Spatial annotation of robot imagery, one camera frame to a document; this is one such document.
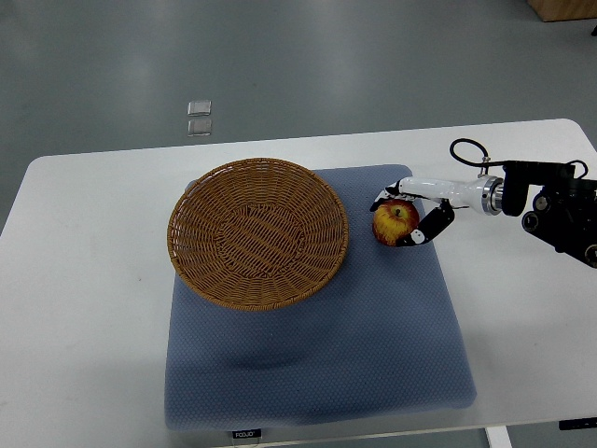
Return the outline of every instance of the black cable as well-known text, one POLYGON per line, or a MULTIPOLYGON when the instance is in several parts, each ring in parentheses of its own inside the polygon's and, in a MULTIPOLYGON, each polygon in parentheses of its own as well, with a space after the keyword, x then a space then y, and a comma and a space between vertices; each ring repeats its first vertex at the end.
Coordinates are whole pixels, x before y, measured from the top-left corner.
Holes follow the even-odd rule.
MULTIPOLYGON (((471 140, 470 138, 458 138, 458 139, 454 140, 453 142, 451 142, 450 154, 452 157, 454 157, 460 163, 463 163, 468 166, 474 166, 476 168, 489 168, 490 166, 500 166, 500 165, 504 165, 506 163, 505 161, 468 161, 467 159, 463 159, 458 154, 456 154, 456 151, 454 150, 456 148, 456 145, 458 145, 459 143, 468 143, 470 145, 473 145, 474 147, 478 147, 481 150, 481 152, 483 153, 484 159, 485 158, 489 159, 489 152, 487 151, 487 149, 485 149, 485 147, 481 143, 479 143, 475 140, 471 140)), ((587 175, 589 173, 589 166, 587 166, 587 164, 584 161, 580 161, 580 160, 569 161, 568 163, 566 163, 566 165, 572 165, 574 163, 579 163, 585 170, 585 172, 582 175, 580 175, 579 177, 577 177, 577 179, 582 179, 585 175, 587 175)))
POLYGON ((569 161, 568 163, 566 163, 566 165, 572 165, 574 163, 580 163, 580 165, 585 170, 585 172, 582 175, 580 175, 579 177, 577 177, 577 179, 582 179, 585 175, 587 175, 589 173, 589 167, 587 166, 587 164, 584 161, 580 161, 580 160, 569 161))
POLYGON ((476 142, 475 140, 471 140, 470 138, 459 138, 459 139, 451 142, 450 154, 452 157, 454 157, 460 163, 463 163, 468 166, 474 166, 476 168, 488 168, 490 166, 501 166, 505 163, 504 161, 468 161, 467 159, 463 159, 458 154, 456 154, 456 151, 454 150, 456 145, 458 145, 459 143, 468 143, 470 145, 478 147, 481 150, 481 152, 483 153, 483 158, 489 158, 489 152, 487 152, 487 149, 485 149, 485 147, 481 143, 476 142))

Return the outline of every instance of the robotic hand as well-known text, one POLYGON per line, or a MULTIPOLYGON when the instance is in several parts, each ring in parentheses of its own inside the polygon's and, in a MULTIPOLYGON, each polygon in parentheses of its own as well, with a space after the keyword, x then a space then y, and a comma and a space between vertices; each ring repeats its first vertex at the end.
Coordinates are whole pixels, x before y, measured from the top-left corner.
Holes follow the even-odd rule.
POLYGON ((532 235, 583 263, 597 268, 597 180, 584 179, 588 173, 583 161, 552 163, 542 161, 490 161, 478 142, 460 138, 450 146, 452 156, 469 166, 481 168, 476 180, 446 180, 405 177, 386 187, 370 211, 390 199, 428 199, 439 203, 411 234, 396 245, 419 245, 433 240, 454 221, 454 209, 472 208, 484 215, 500 212, 517 217, 524 211, 530 185, 542 187, 533 200, 533 211, 522 217, 522 227, 532 235), (468 143, 483 152, 482 162, 462 159, 454 152, 459 143, 468 143), (584 174, 575 175, 575 165, 584 174), (504 178, 489 175, 491 166, 501 165, 504 178))

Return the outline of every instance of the table leg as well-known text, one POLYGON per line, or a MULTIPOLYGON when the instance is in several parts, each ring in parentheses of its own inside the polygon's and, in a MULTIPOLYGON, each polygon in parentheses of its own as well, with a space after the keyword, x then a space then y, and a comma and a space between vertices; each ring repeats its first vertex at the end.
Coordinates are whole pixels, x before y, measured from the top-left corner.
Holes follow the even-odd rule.
POLYGON ((512 448, 506 427, 486 427, 489 448, 512 448))

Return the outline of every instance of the woven basket rim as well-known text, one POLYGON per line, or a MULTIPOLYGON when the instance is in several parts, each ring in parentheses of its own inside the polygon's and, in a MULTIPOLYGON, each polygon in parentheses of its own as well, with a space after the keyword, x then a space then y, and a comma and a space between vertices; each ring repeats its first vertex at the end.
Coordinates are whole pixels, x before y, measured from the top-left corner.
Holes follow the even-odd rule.
POLYGON ((241 311, 269 311, 269 310, 279 309, 279 308, 286 307, 287 305, 296 303, 298 301, 302 301, 302 300, 310 297, 315 292, 320 290, 323 286, 325 286, 327 284, 327 282, 329 282, 329 280, 331 280, 331 278, 336 274, 336 272, 340 268, 340 266, 346 256, 346 252, 348 249, 348 243, 349 243, 348 217, 346 216, 346 211, 345 211, 344 206, 340 200, 340 197, 338 196, 336 191, 333 188, 331 188, 321 176, 319 176, 317 173, 314 173, 313 171, 309 170, 308 168, 305 168, 304 166, 301 166, 301 165, 291 162, 291 161, 285 161, 285 160, 275 159, 275 158, 250 158, 250 159, 243 159, 243 160, 238 160, 238 161, 230 161, 230 162, 224 163, 220 166, 217 166, 216 168, 214 168, 211 171, 209 171, 208 173, 202 175, 200 178, 198 178, 197 180, 195 180, 194 182, 192 182, 188 185, 184 194, 177 201, 177 203, 174 207, 174 210, 172 211, 172 213, 170 215, 170 220, 168 222, 168 235, 167 235, 168 253, 170 256, 170 260, 174 266, 174 269, 175 269, 176 273, 180 276, 180 278, 185 282, 185 284, 188 287, 190 287, 195 293, 197 293, 202 298, 204 298, 208 301, 211 301, 213 303, 216 303, 218 305, 225 306, 227 308, 231 308, 231 309, 235 309, 235 310, 241 310, 241 311), (306 176, 310 177, 316 183, 318 188, 325 189, 326 193, 329 195, 329 198, 336 205, 337 212, 340 215, 340 220, 341 220, 340 250, 338 251, 337 260, 335 261, 334 265, 331 267, 331 269, 329 269, 329 271, 326 273, 325 277, 316 285, 314 285, 312 287, 307 287, 307 288, 305 288, 305 290, 303 290, 299 294, 293 296, 290 299, 286 299, 284 301, 276 301, 274 303, 261 304, 261 305, 254 305, 254 304, 240 305, 238 303, 230 303, 226 300, 223 300, 221 297, 216 297, 216 296, 213 296, 212 294, 202 291, 200 288, 198 288, 196 286, 194 280, 191 277, 189 277, 189 275, 187 275, 185 266, 181 265, 181 263, 179 262, 179 258, 176 256, 176 253, 175 253, 173 235, 174 235, 174 232, 179 231, 179 229, 177 229, 174 226, 174 223, 176 221, 176 217, 178 216, 183 203, 188 198, 190 198, 193 195, 193 193, 198 191, 197 188, 199 188, 199 189, 201 188, 201 184, 203 184, 206 181, 209 181, 208 179, 216 178, 219 173, 229 172, 229 170, 233 170, 237 166, 247 165, 247 164, 254 164, 255 166, 257 166, 257 165, 260 165, 263 163, 274 163, 278 166, 292 168, 296 171, 299 171, 300 175, 306 175, 306 176))

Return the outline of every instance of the white table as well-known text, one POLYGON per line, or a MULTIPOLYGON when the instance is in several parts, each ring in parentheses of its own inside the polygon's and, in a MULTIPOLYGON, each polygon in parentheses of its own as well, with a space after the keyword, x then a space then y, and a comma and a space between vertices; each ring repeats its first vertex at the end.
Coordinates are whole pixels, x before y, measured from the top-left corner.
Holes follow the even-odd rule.
MULTIPOLYGON (((494 160, 583 159, 589 178, 597 176, 597 154, 565 119, 34 161, 0 237, 0 446, 180 443, 163 423, 174 281, 166 226, 188 181, 250 157, 311 169, 402 163, 415 175, 472 180, 477 169, 448 152, 459 137, 479 140, 494 160)), ((459 147, 476 158, 473 149, 459 147)), ((597 415, 597 272, 504 215, 459 210, 435 244, 479 392, 475 403, 270 429, 262 445, 597 415)), ((221 432, 195 440, 230 444, 221 432)))

